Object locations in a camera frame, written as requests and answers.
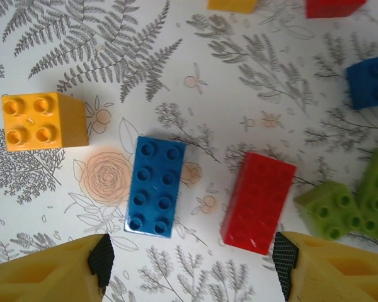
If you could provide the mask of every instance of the black rubber pad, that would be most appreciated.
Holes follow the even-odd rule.
[[[115,254],[113,253],[111,238],[104,234],[88,256],[88,265],[92,275],[98,275],[98,287],[109,285]]]
[[[299,249],[280,232],[276,233],[273,246],[273,261],[275,263],[278,280],[282,287],[284,299],[289,300],[291,292],[290,273],[297,265]]]

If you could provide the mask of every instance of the red lego brick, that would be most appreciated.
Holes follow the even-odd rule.
[[[367,0],[306,0],[307,18],[347,17]]]
[[[246,153],[220,234],[225,244],[266,255],[295,166]]]

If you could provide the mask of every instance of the blue lego brick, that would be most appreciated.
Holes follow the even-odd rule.
[[[353,108],[378,106],[378,57],[350,66],[346,74]]]
[[[125,231],[170,237],[185,144],[139,137]]]

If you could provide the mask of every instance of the patterned tablecloth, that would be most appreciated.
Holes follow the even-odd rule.
[[[225,246],[219,228],[248,150],[297,166],[280,230],[307,232],[295,194],[325,179],[355,190],[378,146],[378,108],[353,111],[345,80],[378,56],[368,2],[306,20],[302,1],[241,15],[204,0],[0,0],[0,97],[72,94],[89,136],[7,153],[0,106],[0,263],[107,232],[105,301],[283,301],[271,255]],[[171,239],[123,231],[141,134],[187,144]],[[341,241],[378,253],[358,233]]]

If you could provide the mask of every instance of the orange rose drawing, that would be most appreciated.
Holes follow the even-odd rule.
[[[188,187],[196,184],[202,179],[202,168],[194,162],[184,162],[181,173],[181,182]]]
[[[132,164],[123,154],[107,152],[92,156],[80,180],[81,189],[98,203],[118,205],[127,201]]]

